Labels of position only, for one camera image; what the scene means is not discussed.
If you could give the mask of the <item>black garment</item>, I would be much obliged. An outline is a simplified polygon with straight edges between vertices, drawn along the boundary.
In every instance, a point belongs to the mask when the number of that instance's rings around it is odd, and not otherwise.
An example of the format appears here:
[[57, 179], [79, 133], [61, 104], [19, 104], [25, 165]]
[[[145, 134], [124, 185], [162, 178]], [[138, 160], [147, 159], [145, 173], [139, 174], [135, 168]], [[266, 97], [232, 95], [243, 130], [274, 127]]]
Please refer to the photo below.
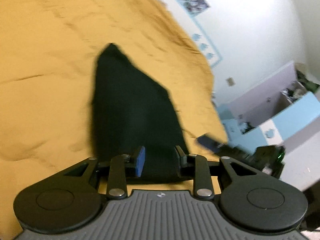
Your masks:
[[143, 146], [143, 182], [182, 180], [177, 175], [175, 146], [189, 151], [167, 90], [138, 70], [113, 43], [97, 59], [92, 136], [100, 161]]

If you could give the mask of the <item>white blue toy chest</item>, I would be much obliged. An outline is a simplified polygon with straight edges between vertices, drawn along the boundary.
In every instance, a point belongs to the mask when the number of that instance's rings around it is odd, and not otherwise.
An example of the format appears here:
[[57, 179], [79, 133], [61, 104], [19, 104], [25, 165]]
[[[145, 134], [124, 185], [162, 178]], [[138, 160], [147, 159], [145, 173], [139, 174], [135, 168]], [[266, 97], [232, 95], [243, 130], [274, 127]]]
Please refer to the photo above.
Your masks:
[[291, 152], [319, 132], [319, 100], [298, 81], [292, 61], [217, 112], [229, 145], [249, 154], [268, 145]]

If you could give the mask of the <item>mustard yellow bed cover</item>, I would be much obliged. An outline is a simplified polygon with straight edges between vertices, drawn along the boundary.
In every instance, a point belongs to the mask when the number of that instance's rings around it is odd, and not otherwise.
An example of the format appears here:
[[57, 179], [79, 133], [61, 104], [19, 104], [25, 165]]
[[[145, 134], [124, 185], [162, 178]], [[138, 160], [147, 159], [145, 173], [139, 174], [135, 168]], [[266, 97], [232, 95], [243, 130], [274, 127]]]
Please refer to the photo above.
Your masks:
[[1, 239], [21, 232], [22, 189], [92, 155], [95, 60], [109, 43], [168, 90], [191, 152], [210, 157], [204, 133], [227, 141], [210, 67], [159, 0], [1, 0]]

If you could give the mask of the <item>white blue headboard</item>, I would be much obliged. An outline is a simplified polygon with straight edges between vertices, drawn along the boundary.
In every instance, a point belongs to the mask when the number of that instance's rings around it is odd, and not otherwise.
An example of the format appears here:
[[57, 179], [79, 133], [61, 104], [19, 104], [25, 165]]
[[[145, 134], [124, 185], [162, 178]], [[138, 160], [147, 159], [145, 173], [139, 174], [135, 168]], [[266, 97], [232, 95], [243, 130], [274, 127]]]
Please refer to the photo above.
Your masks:
[[194, 17], [189, 15], [189, 13], [180, 3], [178, 3], [177, 0], [158, 1], [164, 4], [165, 8], [172, 14], [176, 22], [195, 43], [199, 51], [206, 58], [210, 68], [214, 68], [216, 65], [218, 65], [222, 60], [222, 56], [216, 49], [212, 39], [208, 36], [207, 32], [197, 20], [197, 16], [200, 14]]

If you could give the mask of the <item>beige wall switch plate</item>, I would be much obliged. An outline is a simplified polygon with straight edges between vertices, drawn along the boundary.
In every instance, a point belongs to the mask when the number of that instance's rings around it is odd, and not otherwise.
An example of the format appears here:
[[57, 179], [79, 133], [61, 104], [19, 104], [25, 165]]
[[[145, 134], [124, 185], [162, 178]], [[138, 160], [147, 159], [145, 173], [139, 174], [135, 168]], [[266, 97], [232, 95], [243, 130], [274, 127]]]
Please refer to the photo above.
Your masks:
[[229, 87], [232, 87], [235, 85], [234, 79], [232, 77], [227, 78], [226, 81]]

